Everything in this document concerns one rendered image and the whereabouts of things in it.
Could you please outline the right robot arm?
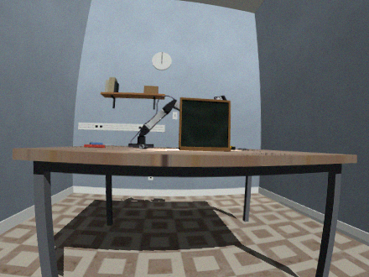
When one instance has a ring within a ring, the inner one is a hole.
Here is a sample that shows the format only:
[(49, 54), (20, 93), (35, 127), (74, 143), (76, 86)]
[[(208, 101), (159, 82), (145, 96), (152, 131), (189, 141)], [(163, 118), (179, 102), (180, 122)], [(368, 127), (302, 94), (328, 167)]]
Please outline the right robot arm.
[(166, 104), (162, 110), (152, 119), (150, 120), (146, 125), (144, 125), (141, 129), (140, 129), (140, 134), (138, 136), (138, 143), (137, 144), (130, 144), (130, 145), (140, 145), (140, 144), (145, 144), (145, 137), (144, 135), (146, 135), (148, 132), (150, 132), (150, 130), (162, 119), (164, 118), (166, 115), (168, 115), (171, 110), (174, 108), (176, 110), (179, 111), (179, 102), (176, 102), (177, 100), (173, 100), (171, 102), (169, 102), (168, 104)]

